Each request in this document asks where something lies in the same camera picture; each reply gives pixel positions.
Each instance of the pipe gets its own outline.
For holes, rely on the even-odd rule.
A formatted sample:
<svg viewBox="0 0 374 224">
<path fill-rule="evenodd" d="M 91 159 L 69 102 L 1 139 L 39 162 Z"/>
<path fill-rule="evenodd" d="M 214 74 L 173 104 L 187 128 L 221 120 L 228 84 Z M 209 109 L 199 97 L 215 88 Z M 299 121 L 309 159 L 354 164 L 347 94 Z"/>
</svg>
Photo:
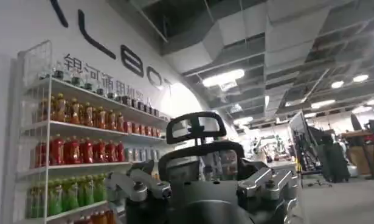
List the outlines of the pipe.
<svg viewBox="0 0 374 224">
<path fill-rule="evenodd" d="M 142 15 L 142 17 L 148 21 L 150 26 L 157 32 L 157 34 L 163 39 L 165 43 L 168 43 L 168 39 L 161 33 L 159 29 L 157 29 L 156 25 L 149 19 L 149 17 L 145 14 L 145 12 L 135 3 L 135 0 L 130 0 L 130 4 L 136 8 L 136 10 Z"/>
</svg>

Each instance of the black letter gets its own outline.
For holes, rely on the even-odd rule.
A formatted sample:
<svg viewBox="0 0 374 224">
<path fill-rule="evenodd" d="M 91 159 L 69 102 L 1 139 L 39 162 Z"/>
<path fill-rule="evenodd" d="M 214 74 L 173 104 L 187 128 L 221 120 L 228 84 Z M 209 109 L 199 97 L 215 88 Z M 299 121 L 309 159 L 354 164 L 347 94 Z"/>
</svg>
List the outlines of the black letter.
<svg viewBox="0 0 374 224">
<path fill-rule="evenodd" d="M 120 46 L 120 59 L 123 65 L 138 76 L 144 76 L 144 66 L 142 60 L 130 48 L 125 45 Z"/>
<path fill-rule="evenodd" d="M 104 47 L 103 45 L 101 45 L 99 42 L 92 39 L 92 37 L 88 35 L 87 31 L 85 30 L 84 12 L 81 9 L 78 10 L 78 27 L 80 28 L 80 32 L 84 36 L 84 39 L 86 39 L 89 44 L 96 47 L 97 49 L 102 51 L 104 54 L 108 55 L 110 58 L 114 60 L 116 59 L 116 56 L 114 53 L 112 53 L 109 49 L 107 49 L 106 47 Z"/>
<path fill-rule="evenodd" d="M 158 74 L 158 72 L 156 70 L 154 70 L 154 68 L 148 66 L 148 68 L 146 69 L 146 74 L 148 76 L 148 80 L 149 80 L 150 84 L 152 84 L 153 86 L 157 87 L 157 89 L 162 89 L 162 78 L 161 78 L 160 74 Z M 159 80 L 159 84 L 157 84 L 156 82 L 154 82 L 154 80 L 151 78 L 152 74 L 154 74 L 155 76 L 157 76 L 157 78 Z"/>
<path fill-rule="evenodd" d="M 50 3 L 52 3 L 53 9 L 55 13 L 57 14 L 58 19 L 60 20 L 61 25 L 63 25 L 65 28 L 68 28 L 68 22 L 66 21 L 64 13 L 61 10 L 60 5 L 58 4 L 58 1 L 50 0 Z"/>
</svg>

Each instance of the ceiling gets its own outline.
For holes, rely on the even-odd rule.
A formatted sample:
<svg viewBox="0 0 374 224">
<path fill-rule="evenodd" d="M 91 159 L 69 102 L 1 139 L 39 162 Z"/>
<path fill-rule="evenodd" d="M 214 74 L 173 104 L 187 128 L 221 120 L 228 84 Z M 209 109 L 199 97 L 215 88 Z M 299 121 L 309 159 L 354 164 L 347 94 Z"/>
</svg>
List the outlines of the ceiling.
<svg viewBox="0 0 374 224">
<path fill-rule="evenodd" d="M 374 97 L 374 0 L 130 3 L 157 32 L 163 57 L 228 119 L 252 116 L 255 127 L 307 113 L 311 103 L 334 99 L 315 112 L 335 113 Z M 245 76 L 227 91 L 202 84 L 240 68 Z M 369 78 L 353 83 L 360 73 Z"/>
</svg>

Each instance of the red bottle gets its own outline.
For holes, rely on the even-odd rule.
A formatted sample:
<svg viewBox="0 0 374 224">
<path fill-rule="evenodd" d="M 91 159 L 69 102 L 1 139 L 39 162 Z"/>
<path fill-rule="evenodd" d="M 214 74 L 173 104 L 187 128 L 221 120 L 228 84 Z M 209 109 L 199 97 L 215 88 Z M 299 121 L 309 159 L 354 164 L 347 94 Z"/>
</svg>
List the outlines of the red bottle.
<svg viewBox="0 0 374 224">
<path fill-rule="evenodd" d="M 113 141 L 110 141 L 106 145 L 106 161 L 109 163 L 116 162 L 115 145 Z"/>
<path fill-rule="evenodd" d="M 72 140 L 66 141 L 64 145 L 64 161 L 65 164 L 80 164 L 80 144 L 78 143 L 76 136 L 73 136 Z"/>
<path fill-rule="evenodd" d="M 46 165 L 46 143 L 39 142 L 35 147 L 35 168 Z"/>
<path fill-rule="evenodd" d="M 94 161 L 95 163 L 106 162 L 106 145 L 99 139 L 99 142 L 93 146 Z"/>
<path fill-rule="evenodd" d="M 92 149 L 92 142 L 86 138 L 80 144 L 80 156 L 82 163 L 94 163 L 94 152 Z"/>
<path fill-rule="evenodd" d="M 57 134 L 54 139 L 50 140 L 50 165 L 57 166 L 64 164 L 64 141 Z"/>
<path fill-rule="evenodd" d="M 119 144 L 116 147 L 116 155 L 118 162 L 123 162 L 125 160 L 125 148 L 122 142 L 119 142 Z"/>
</svg>

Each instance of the white shelf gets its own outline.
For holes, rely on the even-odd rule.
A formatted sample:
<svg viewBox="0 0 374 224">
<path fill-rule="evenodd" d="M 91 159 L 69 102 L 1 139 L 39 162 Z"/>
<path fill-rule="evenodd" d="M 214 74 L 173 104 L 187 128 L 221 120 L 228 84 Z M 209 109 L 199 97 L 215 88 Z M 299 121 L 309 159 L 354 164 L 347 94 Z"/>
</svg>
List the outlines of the white shelf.
<svg viewBox="0 0 374 224">
<path fill-rule="evenodd" d="M 117 163 L 90 163 L 90 164 L 72 164 L 72 165 L 60 165 L 60 166 L 49 166 L 49 175 L 53 175 L 54 172 L 58 172 L 60 170 L 69 169 L 71 173 L 74 173 L 75 170 L 82 170 L 82 169 L 103 169 L 105 167 L 115 167 L 115 166 L 131 166 L 134 163 L 139 163 L 138 161 L 130 161 L 130 162 L 117 162 Z M 25 177 L 38 175 L 46 171 L 46 167 L 40 167 L 35 169 L 30 169 L 23 172 L 18 172 L 17 179 L 22 179 Z"/>
<path fill-rule="evenodd" d="M 25 90 L 25 94 L 31 94 L 37 91 L 39 88 L 47 89 L 50 78 L 36 81 L 33 85 L 30 85 Z M 77 98 L 80 102 L 89 102 L 91 105 L 102 106 L 108 110 L 114 110 L 116 112 L 122 112 L 126 121 L 134 121 L 146 126 L 153 126 L 165 130 L 168 125 L 168 121 L 161 117 L 153 116 L 146 112 L 137 110 L 129 107 L 122 103 L 116 102 L 105 97 L 102 97 L 96 93 L 85 90 L 83 88 L 71 85 L 61 80 L 51 78 L 52 80 L 52 93 L 63 93 L 64 96 L 70 98 Z M 177 125 L 176 130 L 184 128 L 182 124 Z"/>
<path fill-rule="evenodd" d="M 47 121 L 38 122 L 23 128 L 23 133 L 26 136 L 35 136 L 35 133 L 44 131 L 46 133 Z M 166 140 L 157 137 L 128 134 L 119 131 L 112 131 L 107 129 L 100 129 L 94 127 L 87 127 L 83 125 L 75 125 L 65 122 L 50 121 L 50 136 L 60 134 L 62 137 L 76 136 L 78 138 L 102 138 L 104 140 L 112 139 L 115 141 L 123 141 L 126 143 L 140 143 L 147 146 L 166 144 Z"/>
</svg>

